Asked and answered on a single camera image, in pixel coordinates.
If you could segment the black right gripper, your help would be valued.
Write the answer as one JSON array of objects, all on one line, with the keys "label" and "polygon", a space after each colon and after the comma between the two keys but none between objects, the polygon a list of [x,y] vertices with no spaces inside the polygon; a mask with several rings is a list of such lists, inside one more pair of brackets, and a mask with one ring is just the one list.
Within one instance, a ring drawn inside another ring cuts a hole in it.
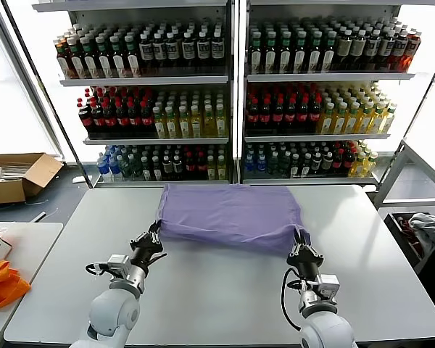
[{"label": "black right gripper", "polygon": [[294,228],[293,246],[287,257],[287,263],[297,269],[302,279],[315,281],[319,272],[318,268],[323,264],[324,257],[312,246],[309,233],[301,233]]}]

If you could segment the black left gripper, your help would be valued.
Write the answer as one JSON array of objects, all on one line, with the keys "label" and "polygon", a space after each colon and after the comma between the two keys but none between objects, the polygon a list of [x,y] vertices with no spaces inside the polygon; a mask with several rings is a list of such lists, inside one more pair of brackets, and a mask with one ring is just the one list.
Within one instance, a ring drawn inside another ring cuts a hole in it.
[{"label": "black left gripper", "polygon": [[130,256],[130,263],[149,272],[149,266],[164,257],[163,245],[160,241],[160,224],[153,222],[147,231],[141,233],[130,241],[133,254]]}]

